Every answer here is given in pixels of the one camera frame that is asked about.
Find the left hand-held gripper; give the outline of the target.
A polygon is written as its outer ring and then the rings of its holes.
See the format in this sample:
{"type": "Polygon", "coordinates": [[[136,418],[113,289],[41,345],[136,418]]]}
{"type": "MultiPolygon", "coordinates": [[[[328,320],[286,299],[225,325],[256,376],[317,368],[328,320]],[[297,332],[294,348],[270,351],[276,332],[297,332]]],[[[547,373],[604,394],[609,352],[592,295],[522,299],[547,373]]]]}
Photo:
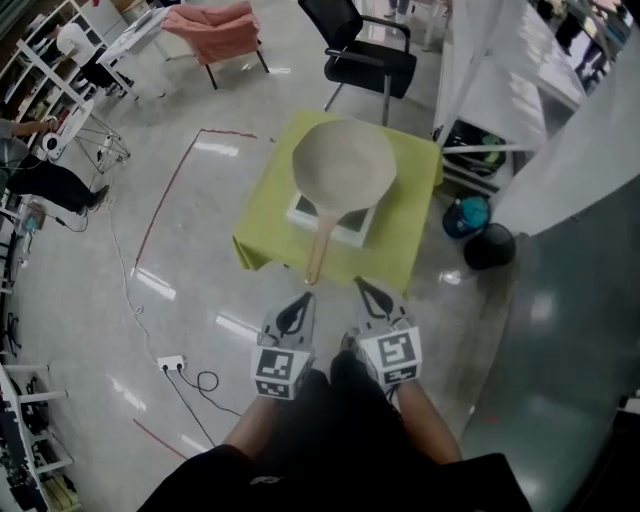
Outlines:
{"type": "Polygon", "coordinates": [[[250,372],[259,396],[283,401],[297,397],[315,360],[310,327],[314,315],[311,292],[280,301],[267,312],[250,372]]]}

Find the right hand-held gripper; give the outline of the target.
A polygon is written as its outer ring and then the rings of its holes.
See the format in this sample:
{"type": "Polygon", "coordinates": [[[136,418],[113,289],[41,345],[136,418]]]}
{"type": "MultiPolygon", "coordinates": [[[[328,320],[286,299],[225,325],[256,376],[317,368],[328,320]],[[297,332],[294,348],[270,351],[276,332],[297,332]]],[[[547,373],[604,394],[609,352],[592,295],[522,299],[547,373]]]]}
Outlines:
{"type": "Polygon", "coordinates": [[[415,380],[422,368],[419,328],[404,297],[375,279],[357,276],[355,312],[358,356],[380,386],[415,380]]]}

